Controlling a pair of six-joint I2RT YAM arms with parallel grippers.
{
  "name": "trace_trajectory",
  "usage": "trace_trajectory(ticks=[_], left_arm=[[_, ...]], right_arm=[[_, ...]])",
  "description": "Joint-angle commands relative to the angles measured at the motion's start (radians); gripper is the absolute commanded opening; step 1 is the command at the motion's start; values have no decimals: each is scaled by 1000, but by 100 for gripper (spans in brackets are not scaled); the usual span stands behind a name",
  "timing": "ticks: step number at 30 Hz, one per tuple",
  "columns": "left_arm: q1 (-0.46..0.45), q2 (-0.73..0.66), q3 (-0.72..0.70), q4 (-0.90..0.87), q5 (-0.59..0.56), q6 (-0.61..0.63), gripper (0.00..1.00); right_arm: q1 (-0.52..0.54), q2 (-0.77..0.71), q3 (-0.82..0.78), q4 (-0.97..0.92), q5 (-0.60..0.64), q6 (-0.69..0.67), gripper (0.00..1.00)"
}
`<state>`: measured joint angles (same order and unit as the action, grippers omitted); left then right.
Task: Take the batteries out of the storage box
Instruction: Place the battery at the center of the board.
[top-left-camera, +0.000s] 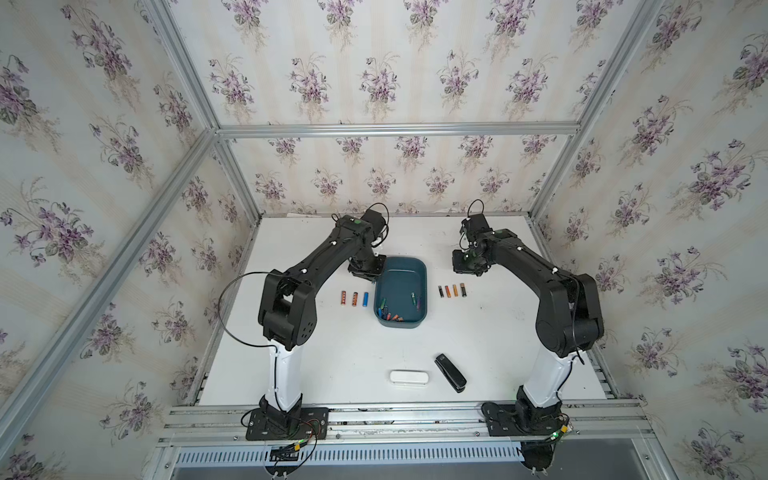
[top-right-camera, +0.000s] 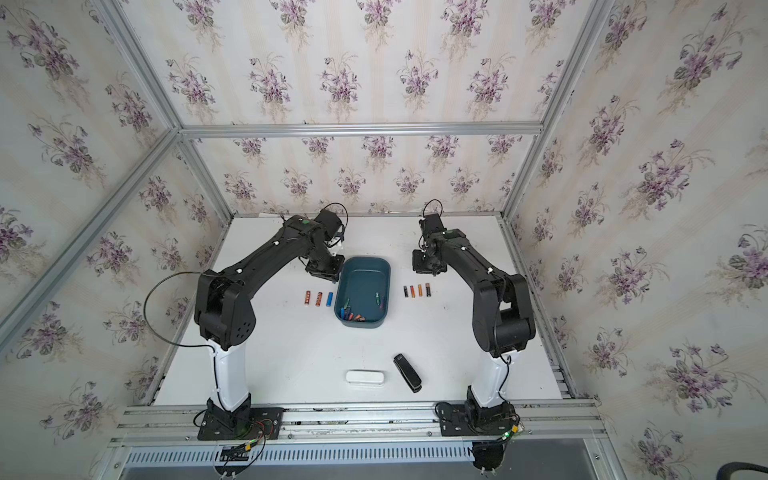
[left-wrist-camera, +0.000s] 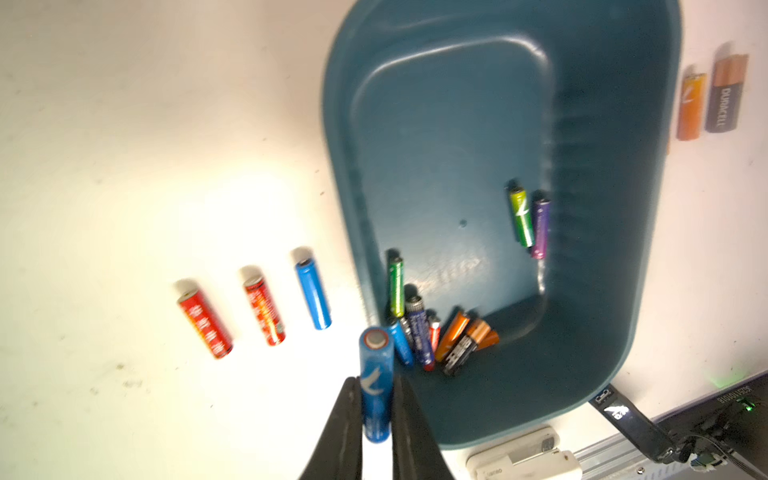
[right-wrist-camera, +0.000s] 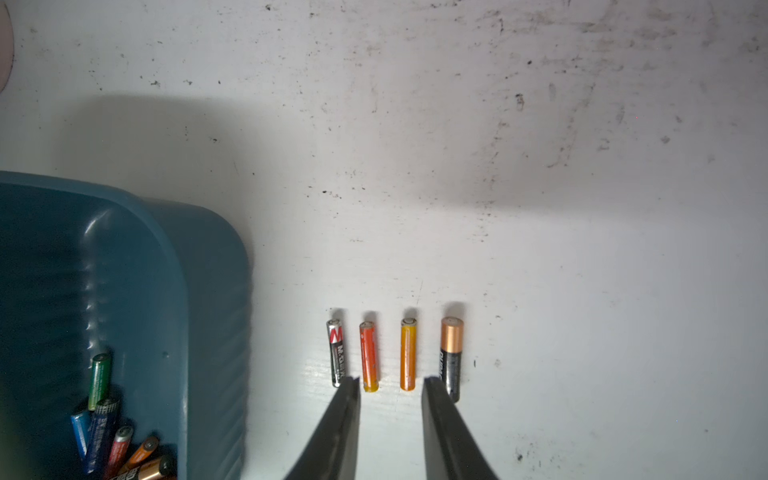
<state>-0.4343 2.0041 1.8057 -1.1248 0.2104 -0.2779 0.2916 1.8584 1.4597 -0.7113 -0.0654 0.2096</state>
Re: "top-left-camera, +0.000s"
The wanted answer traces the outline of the teal plastic storage box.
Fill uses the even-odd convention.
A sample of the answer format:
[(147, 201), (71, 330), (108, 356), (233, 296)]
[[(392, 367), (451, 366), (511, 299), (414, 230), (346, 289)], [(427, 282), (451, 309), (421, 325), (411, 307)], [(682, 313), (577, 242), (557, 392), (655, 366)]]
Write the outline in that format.
[(389, 256), (375, 281), (373, 312), (385, 327), (413, 329), (427, 316), (427, 268), (419, 259)]

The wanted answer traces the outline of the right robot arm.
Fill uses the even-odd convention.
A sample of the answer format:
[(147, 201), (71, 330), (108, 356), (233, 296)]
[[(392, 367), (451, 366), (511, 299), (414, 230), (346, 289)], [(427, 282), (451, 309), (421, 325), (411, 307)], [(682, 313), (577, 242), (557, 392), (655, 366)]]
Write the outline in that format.
[(481, 213), (462, 220), (460, 235), (468, 246), (453, 251), (454, 272), (480, 277), (500, 266), (538, 298), (534, 327), (541, 349), (516, 404), (530, 409), (559, 405), (574, 362), (604, 335), (596, 280), (555, 266), (511, 230), (492, 229)]

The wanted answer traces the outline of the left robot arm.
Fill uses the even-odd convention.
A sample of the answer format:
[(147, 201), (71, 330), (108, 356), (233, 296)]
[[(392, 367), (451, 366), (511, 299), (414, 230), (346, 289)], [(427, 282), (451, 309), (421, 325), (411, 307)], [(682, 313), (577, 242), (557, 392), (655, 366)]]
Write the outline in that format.
[(374, 249), (388, 233), (387, 214), (369, 208), (360, 217), (344, 215), (334, 221), (328, 237), (298, 264), (266, 275), (258, 322), (274, 352), (269, 387), (259, 403), (261, 412), (288, 420), (299, 416), (302, 348), (317, 326), (316, 297), (343, 264), (354, 277), (376, 282), (386, 257)]

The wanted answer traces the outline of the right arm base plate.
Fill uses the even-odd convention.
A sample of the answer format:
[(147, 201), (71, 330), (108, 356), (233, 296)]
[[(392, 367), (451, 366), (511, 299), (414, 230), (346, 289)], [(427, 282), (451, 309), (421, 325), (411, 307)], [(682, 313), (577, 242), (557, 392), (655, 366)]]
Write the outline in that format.
[(561, 403), (534, 407), (527, 401), (513, 404), (484, 402), (481, 413), (491, 437), (558, 437), (568, 423)]

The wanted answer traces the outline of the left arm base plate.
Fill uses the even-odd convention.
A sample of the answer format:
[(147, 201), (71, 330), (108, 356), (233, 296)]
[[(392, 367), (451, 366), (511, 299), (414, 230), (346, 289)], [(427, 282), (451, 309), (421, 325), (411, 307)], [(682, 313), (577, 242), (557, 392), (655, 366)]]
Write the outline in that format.
[(241, 424), (246, 428), (248, 441), (266, 440), (324, 440), (329, 423), (328, 408), (298, 407), (284, 413), (271, 405), (248, 411)]

